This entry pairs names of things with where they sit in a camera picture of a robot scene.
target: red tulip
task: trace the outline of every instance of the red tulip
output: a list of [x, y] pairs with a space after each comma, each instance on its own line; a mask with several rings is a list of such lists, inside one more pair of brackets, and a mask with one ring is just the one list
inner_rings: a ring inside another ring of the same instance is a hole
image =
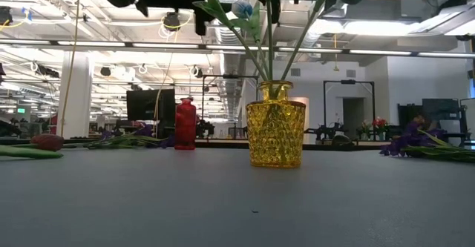
[[36, 148], [45, 151], [59, 151], [62, 148], [65, 139], [62, 136], [53, 134], [41, 134], [34, 136], [31, 141], [33, 144], [37, 144]]

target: textured glass vase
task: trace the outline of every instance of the textured glass vase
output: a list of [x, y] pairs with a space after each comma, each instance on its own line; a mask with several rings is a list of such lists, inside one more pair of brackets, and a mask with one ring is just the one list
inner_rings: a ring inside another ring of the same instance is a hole
[[263, 101], [246, 106], [251, 165], [297, 168], [302, 162], [305, 104], [289, 101], [287, 81], [261, 82]]

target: red bottle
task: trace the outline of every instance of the red bottle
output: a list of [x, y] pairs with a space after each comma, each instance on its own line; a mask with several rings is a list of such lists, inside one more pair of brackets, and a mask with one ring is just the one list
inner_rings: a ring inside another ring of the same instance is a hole
[[194, 150], [196, 107], [192, 99], [181, 99], [175, 114], [175, 150]]

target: door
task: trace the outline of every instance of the door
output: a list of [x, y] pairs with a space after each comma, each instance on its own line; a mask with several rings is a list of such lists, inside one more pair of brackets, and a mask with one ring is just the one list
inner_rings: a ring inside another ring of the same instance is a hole
[[364, 98], [343, 98], [343, 126], [350, 139], [358, 137], [356, 129], [364, 121]]

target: computer monitor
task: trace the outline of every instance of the computer monitor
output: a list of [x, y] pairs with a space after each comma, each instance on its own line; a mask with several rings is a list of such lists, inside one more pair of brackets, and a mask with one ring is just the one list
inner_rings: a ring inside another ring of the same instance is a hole
[[[130, 121], [156, 120], [155, 103], [158, 90], [127, 91], [127, 119]], [[175, 89], [164, 89], [158, 101], [158, 120], [168, 124], [175, 121]]]
[[422, 109], [431, 121], [458, 120], [458, 99], [422, 99]]

